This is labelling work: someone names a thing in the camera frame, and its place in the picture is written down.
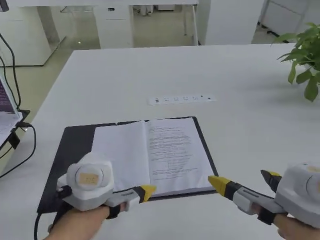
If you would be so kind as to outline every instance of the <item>tiled floor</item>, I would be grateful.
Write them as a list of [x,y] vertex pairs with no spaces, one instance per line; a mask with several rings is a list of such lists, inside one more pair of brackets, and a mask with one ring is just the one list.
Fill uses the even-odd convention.
[[[83,26],[81,21],[85,21],[87,26],[94,24],[94,19],[88,13],[78,14],[78,26]],[[180,9],[176,11],[154,12],[152,16],[134,15],[134,46],[135,47],[168,47],[168,46],[192,46],[192,15],[187,12],[187,36],[184,36],[183,14]],[[22,96],[22,109],[31,110],[27,122],[31,122],[41,104],[46,98],[50,88],[57,79],[60,71],[70,57],[74,49],[97,49],[99,48],[98,33],[94,27],[90,29],[78,28],[77,35],[67,37],[60,48],[42,67],[18,67],[17,77]],[[252,43],[265,44],[272,43],[274,37],[266,33],[265,30],[257,29]],[[14,84],[12,70],[8,69],[8,80]],[[18,130],[18,135],[22,137],[23,131]],[[0,156],[7,151],[8,144],[0,151]],[[3,169],[12,154],[12,150],[5,157],[0,159],[0,171]]]

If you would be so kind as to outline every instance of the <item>laptop screen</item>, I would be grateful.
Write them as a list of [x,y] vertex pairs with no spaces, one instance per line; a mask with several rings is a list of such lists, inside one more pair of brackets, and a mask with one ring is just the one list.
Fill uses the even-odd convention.
[[2,81],[0,81],[0,112],[15,113],[15,109],[10,102],[10,98]]

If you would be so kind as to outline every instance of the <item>page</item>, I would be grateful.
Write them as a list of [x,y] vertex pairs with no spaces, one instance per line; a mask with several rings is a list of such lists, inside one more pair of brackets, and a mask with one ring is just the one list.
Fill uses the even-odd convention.
[[210,162],[192,118],[157,119],[148,125],[150,183],[155,195],[212,188]]
[[97,127],[92,152],[104,154],[112,162],[114,191],[150,184],[144,121]]

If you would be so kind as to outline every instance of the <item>electrical outlet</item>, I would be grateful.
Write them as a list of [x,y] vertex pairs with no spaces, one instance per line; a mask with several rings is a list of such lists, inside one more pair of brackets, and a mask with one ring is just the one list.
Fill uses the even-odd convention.
[[149,98],[149,105],[162,104],[190,104],[215,102],[216,98],[212,94],[194,94],[184,96],[162,96]]

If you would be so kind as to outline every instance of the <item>hand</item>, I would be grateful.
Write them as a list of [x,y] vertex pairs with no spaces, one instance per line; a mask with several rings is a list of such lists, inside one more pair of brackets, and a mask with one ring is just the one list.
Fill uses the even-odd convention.
[[286,240],[320,240],[320,229],[283,214],[276,215],[274,225],[279,228],[279,235]]
[[[126,204],[121,204],[121,212]],[[109,207],[101,206],[89,211],[72,209],[53,227],[45,240],[90,240],[109,216]]]

